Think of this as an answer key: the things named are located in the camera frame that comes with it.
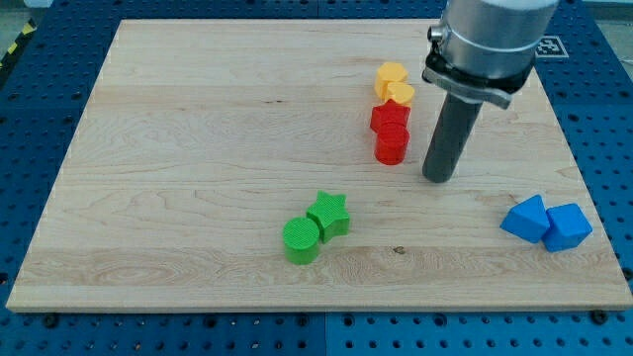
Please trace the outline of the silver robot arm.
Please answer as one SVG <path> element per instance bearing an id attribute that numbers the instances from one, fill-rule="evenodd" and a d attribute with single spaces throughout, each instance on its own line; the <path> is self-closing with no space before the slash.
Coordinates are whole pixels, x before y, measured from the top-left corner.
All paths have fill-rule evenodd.
<path id="1" fill-rule="evenodd" d="M 427 31 L 421 77 L 470 104 L 506 109 L 527 80 L 558 0 L 449 0 Z"/>

